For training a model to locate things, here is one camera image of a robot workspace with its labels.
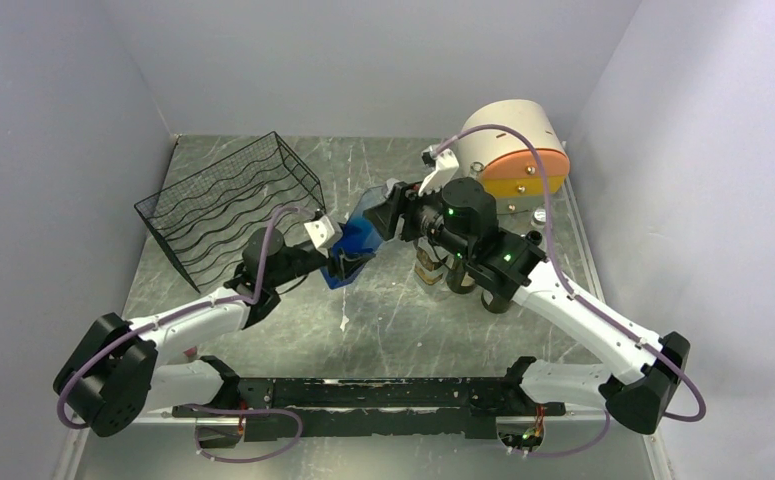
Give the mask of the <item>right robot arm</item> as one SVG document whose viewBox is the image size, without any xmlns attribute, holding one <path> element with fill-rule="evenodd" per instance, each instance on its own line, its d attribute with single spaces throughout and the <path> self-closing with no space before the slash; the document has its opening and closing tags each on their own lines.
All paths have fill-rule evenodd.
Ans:
<svg viewBox="0 0 775 480">
<path fill-rule="evenodd" d="M 594 365 L 535 361 L 502 389 L 511 412 L 525 414 L 538 403 L 602 408 L 643 435 L 670 418 L 689 340 L 638 325 L 558 273 L 538 245 L 500 226 L 496 201 L 479 182 L 452 180 L 436 193 L 398 182 L 363 216 L 383 240 L 425 239 L 442 248 L 477 286 L 539 314 L 597 358 Z"/>
</svg>

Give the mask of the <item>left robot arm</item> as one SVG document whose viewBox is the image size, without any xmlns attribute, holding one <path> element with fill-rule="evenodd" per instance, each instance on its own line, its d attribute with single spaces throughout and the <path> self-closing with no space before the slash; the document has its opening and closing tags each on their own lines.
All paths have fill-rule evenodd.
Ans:
<svg viewBox="0 0 775 480">
<path fill-rule="evenodd" d="M 233 278 L 198 300 L 145 317 L 97 318 L 54 380 L 59 421 L 107 437 L 149 411 L 207 408 L 224 416 L 251 407 L 227 364 L 189 358 L 189 350 L 256 325 L 279 305 L 279 287 L 312 272 L 331 289 L 348 285 L 383 242 L 352 222 L 312 221 L 305 230 L 307 240 L 296 245 L 276 227 L 257 230 Z"/>
</svg>

